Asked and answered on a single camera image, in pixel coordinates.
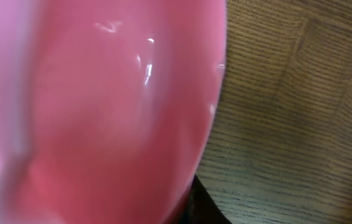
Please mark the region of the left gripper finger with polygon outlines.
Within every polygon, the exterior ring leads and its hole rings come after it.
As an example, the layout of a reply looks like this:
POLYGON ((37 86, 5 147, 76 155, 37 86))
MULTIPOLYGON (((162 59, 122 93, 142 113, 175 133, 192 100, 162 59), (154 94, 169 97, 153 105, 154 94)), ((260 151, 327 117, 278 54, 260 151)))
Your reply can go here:
POLYGON ((231 224, 195 175, 178 224, 231 224))

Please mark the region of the pink scoop blue handle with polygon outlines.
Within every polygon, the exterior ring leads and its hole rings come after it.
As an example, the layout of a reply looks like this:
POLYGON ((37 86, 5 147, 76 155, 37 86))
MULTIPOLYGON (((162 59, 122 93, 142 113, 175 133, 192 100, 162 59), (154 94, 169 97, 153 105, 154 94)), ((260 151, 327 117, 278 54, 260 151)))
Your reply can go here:
POLYGON ((0 223, 190 223, 226 2, 0 1, 0 223))

